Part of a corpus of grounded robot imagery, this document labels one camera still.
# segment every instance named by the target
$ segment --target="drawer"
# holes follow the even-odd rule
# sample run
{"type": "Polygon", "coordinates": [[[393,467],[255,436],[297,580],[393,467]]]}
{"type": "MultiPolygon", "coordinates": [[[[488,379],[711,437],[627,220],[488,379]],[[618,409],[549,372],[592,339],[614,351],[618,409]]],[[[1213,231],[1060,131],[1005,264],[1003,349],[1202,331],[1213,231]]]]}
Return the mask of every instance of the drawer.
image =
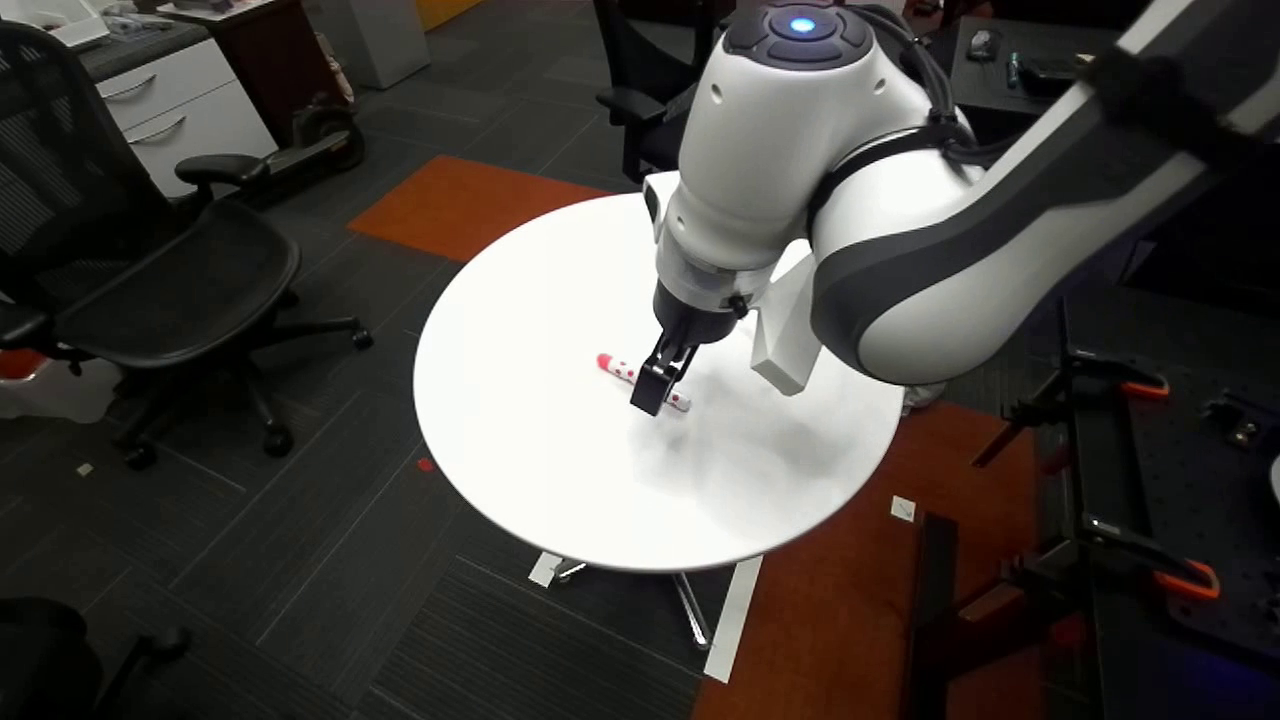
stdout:
{"type": "Polygon", "coordinates": [[[174,167],[195,155],[233,152],[265,158],[276,150],[271,133],[259,118],[238,82],[174,108],[124,132],[151,179],[169,197],[196,190],[173,174],[174,167]]]}
{"type": "Polygon", "coordinates": [[[150,120],[236,79],[218,44],[206,40],[97,83],[120,129],[150,120]]]}

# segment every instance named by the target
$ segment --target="floor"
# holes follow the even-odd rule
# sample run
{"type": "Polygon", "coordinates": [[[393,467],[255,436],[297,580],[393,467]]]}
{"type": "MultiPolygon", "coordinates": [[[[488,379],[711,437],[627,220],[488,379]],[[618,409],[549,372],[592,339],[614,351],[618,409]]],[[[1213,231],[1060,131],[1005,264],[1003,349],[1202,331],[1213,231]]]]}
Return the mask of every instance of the floor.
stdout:
{"type": "MultiPolygon", "coordinates": [[[[687,29],[645,32],[687,56],[687,29]]],[[[123,468],[96,425],[0,421],[0,597],[88,619],[111,673],[131,638],[196,646],[140,678],[136,717],[687,719],[703,657],[663,578],[590,571],[543,589],[539,552],[471,510],[415,421],[417,333],[460,265],[344,225],[438,154],[611,191],[621,131],[593,100],[608,70],[589,3],[486,0],[429,35],[433,64],[360,99],[367,159],[268,211],[303,247],[298,318],[358,315],[378,345],[297,341],[257,359],[297,446],[265,456],[219,380],[123,468]]],[[[998,410],[1042,369],[1033,333],[954,383],[998,410]]],[[[728,571],[699,574],[714,624],[728,571]]]]}

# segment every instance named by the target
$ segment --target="robotic arm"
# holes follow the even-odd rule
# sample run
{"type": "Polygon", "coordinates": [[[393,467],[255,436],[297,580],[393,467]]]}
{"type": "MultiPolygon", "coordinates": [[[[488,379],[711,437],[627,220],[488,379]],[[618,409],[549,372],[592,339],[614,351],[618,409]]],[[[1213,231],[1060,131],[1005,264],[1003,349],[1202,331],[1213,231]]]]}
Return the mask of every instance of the robotic arm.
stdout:
{"type": "Polygon", "coordinates": [[[678,176],[646,182],[663,332],[636,406],[657,414],[751,307],[753,366],[787,395],[819,343],[890,383],[963,374],[1074,268],[1280,132],[1280,37],[1258,29],[1280,24],[1271,0],[1153,0],[986,172],[948,152],[963,118],[934,135],[950,142],[915,142],[948,119],[937,76],[922,68],[927,92],[899,70],[870,15],[768,3],[716,47],[678,176]],[[804,237],[812,258],[771,284],[804,237]]]}

